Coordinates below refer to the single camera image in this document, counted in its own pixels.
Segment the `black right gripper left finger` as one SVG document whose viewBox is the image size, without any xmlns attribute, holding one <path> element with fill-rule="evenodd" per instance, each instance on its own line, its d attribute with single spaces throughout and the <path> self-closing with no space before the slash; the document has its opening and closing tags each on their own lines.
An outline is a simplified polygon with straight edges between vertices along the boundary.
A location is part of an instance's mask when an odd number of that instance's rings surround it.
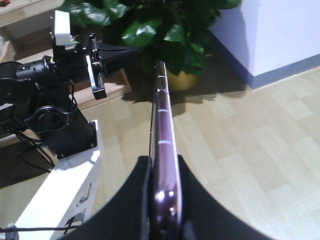
<svg viewBox="0 0 320 240">
<path fill-rule="evenodd" d="M 152 161 L 139 156 L 118 192 L 93 217 L 63 240 L 148 240 Z"/>
</svg>

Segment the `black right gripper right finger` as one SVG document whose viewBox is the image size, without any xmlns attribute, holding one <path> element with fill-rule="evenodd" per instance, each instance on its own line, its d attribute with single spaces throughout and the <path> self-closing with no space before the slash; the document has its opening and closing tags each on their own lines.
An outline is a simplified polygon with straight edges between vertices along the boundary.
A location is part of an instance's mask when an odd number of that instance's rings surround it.
<svg viewBox="0 0 320 240">
<path fill-rule="evenodd" d="M 269 240 L 215 200 L 178 156 L 182 189 L 181 240 Z"/>
</svg>

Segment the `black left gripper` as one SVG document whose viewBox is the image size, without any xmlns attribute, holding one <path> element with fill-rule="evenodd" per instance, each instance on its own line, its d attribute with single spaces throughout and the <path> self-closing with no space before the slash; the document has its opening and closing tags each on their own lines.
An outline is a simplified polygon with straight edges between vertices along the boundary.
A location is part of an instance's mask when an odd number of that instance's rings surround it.
<svg viewBox="0 0 320 240">
<path fill-rule="evenodd" d="M 94 33 L 89 34 L 88 44 L 84 47 L 77 43 L 74 48 L 66 49 L 66 44 L 58 44 L 58 36 L 51 34 L 53 50 L 52 64 L 58 76 L 66 83 L 77 84 L 90 82 L 93 96 L 96 100 L 107 97 L 103 72 L 105 75 L 115 75 L 128 64 L 138 58 L 139 49 L 132 46 L 115 46 L 97 43 Z"/>
</svg>

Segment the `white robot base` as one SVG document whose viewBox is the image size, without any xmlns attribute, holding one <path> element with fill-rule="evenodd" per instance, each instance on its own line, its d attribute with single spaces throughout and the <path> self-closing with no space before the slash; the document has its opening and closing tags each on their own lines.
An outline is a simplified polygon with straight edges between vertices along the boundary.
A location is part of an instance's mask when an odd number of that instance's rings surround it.
<svg viewBox="0 0 320 240">
<path fill-rule="evenodd" d="M 45 179 L 33 179 L 0 191 L 0 226 L 44 228 L 20 231 L 20 240 L 57 240 L 68 220 L 83 224 L 91 217 L 103 162 L 102 128 L 94 120 L 97 146 L 60 159 Z"/>
</svg>

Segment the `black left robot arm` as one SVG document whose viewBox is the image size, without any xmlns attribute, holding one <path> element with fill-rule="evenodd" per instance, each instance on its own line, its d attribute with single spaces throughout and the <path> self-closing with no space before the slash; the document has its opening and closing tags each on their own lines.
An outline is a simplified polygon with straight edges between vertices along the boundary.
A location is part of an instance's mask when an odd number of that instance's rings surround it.
<svg viewBox="0 0 320 240">
<path fill-rule="evenodd" d="M 144 240 L 149 236 L 145 197 L 150 160 L 140 158 L 114 198 L 97 216 L 91 211 L 103 161 L 102 131 L 79 110 L 74 85 L 89 81 L 95 99 L 107 96 L 103 78 L 127 65 L 136 48 L 88 37 L 68 49 L 68 34 L 52 37 L 53 56 L 0 65 L 0 134 L 15 135 L 31 151 L 52 152 L 57 162 L 3 240 Z"/>
</svg>

